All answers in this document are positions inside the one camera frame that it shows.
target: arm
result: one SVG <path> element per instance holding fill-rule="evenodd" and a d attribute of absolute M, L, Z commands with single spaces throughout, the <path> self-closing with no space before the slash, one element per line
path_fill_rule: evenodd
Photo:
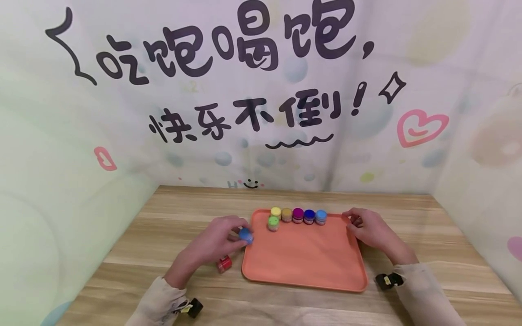
<path fill-rule="evenodd" d="M 347 228 L 367 245 L 381 250 L 394 265 L 404 284 L 397 286 L 399 298 L 418 326 L 465 326 L 444 295 L 430 268 L 419 263 L 413 249 L 404 243 L 376 212 L 352 208 Z"/>
<path fill-rule="evenodd" d="M 241 249 L 246 241 L 230 235 L 239 227 L 251 229 L 245 219 L 237 216 L 216 218 L 185 249 L 183 249 L 164 277 L 158 277 L 145 292 L 125 326 L 172 325 L 180 309 L 186 305 L 185 287 L 192 274 L 203 264 Z"/>

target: pink heart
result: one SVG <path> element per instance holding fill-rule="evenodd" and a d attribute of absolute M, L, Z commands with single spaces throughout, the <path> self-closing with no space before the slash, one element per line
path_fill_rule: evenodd
<path fill-rule="evenodd" d="M 522 237 L 512 237 L 507 241 L 507 249 L 516 259 L 522 261 Z"/>
<path fill-rule="evenodd" d="M 428 134 L 429 133 L 428 130 L 415 131 L 415 130 L 413 130 L 413 128 L 410 128 L 408 130 L 408 133 L 411 136 L 417 136 L 417 137 L 426 136 L 426 137 L 417 139 L 414 141 L 407 141 L 406 136 L 404 134 L 404 122 L 406 121 L 406 119 L 408 119 L 412 115 L 415 115 L 419 118 L 419 127 L 424 127 L 428 123 L 431 123 L 434 121 L 440 121 L 441 126 L 437 129 L 437 131 L 433 132 L 432 134 Z M 419 110 L 419 109 L 411 110 L 411 111 L 404 113 L 404 115 L 402 117 L 400 117 L 399 122 L 397 123 L 397 136 L 399 137 L 399 142 L 402 147 L 407 148 L 407 147 L 417 146 L 417 145 L 424 144 L 425 142 L 435 139 L 435 137 L 440 135 L 441 132 L 444 130 L 444 128 L 446 128 L 448 123 L 449 123 L 449 117 L 445 114 L 435 114 L 435 115 L 428 117 L 426 112 L 424 112 L 423 110 Z"/>
<path fill-rule="evenodd" d="M 94 149 L 94 154 L 96 155 L 96 158 L 98 159 L 98 163 L 100 164 L 102 169 L 104 169 L 105 171 L 114 171 L 114 170 L 118 169 L 116 167 L 116 164 L 114 164 L 114 161 L 112 160 L 111 155 L 109 154 L 107 149 L 105 149 L 105 147 L 101 147 L 101 146 L 96 147 Z M 105 159 L 103 158 L 103 156 L 105 156 L 105 158 L 107 159 L 109 164 L 105 163 Z"/>

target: exclamation mark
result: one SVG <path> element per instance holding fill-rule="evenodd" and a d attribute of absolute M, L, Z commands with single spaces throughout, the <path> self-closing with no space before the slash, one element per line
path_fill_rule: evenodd
<path fill-rule="evenodd" d="M 364 97 L 364 92 L 366 91 L 366 82 L 361 81 L 359 83 L 359 86 L 357 86 L 357 92 L 355 93 L 355 97 L 353 98 L 353 107 L 359 107 L 361 106 L 362 98 Z M 352 115 L 356 116 L 357 113 L 359 113 L 358 109 L 354 109 L 352 111 Z"/>

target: wrist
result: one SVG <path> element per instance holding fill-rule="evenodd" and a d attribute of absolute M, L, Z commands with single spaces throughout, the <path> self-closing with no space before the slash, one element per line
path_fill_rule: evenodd
<path fill-rule="evenodd" d="M 172 287 L 184 289 L 192 274 L 199 268 L 200 264 L 192 255 L 185 250 L 181 251 L 172 262 L 163 279 Z"/>
<path fill-rule="evenodd" d="M 390 241 L 389 245 L 383 249 L 393 265 L 410 265 L 419 263 L 415 251 L 399 237 Z"/>

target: paint jar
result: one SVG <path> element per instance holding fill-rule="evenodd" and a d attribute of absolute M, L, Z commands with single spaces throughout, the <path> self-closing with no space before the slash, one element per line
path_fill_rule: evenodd
<path fill-rule="evenodd" d="M 300 208 L 294 208 L 292 212 L 292 222 L 301 224 L 303 223 L 304 211 Z"/>
<path fill-rule="evenodd" d="M 245 240 L 246 242 L 248 242 L 249 245 L 251 245 L 252 241 L 254 241 L 254 236 L 252 235 L 250 230 L 245 227 L 239 230 L 238 236 L 239 239 Z"/>
<path fill-rule="evenodd" d="M 292 210 L 289 208 L 283 208 L 281 211 L 281 220 L 285 223 L 292 222 Z"/>
<path fill-rule="evenodd" d="M 232 259 L 226 255 L 216 263 L 216 267 L 218 268 L 219 273 L 223 274 L 232 267 Z"/>
<path fill-rule="evenodd" d="M 327 216 L 328 214 L 326 213 L 326 211 L 318 210 L 317 212 L 315 212 L 315 224 L 325 225 Z"/>
<path fill-rule="evenodd" d="M 281 209 L 279 207 L 272 207 L 270 215 L 281 219 Z"/>
<path fill-rule="evenodd" d="M 315 212 L 311 209 L 305 210 L 303 220 L 304 220 L 304 223 L 306 223 L 308 225 L 314 224 Z"/>
<path fill-rule="evenodd" d="M 277 216 L 270 216 L 268 218 L 268 229 L 272 232 L 279 230 L 279 218 Z"/>

